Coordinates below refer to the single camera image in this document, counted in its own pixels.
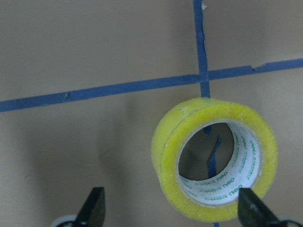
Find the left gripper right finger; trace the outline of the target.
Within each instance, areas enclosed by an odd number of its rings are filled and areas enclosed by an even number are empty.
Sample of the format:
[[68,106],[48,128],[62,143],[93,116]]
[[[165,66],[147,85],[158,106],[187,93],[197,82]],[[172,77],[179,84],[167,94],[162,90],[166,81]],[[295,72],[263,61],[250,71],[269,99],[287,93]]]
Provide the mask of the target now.
[[243,227],[280,227],[279,219],[250,188],[240,188],[238,219]]

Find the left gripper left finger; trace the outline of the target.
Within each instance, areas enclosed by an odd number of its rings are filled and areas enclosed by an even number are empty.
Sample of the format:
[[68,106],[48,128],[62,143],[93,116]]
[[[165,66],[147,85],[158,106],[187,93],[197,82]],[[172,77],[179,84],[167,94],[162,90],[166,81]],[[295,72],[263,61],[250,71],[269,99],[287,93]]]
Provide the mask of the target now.
[[105,215],[105,189],[104,187],[94,187],[75,219],[75,226],[102,227]]

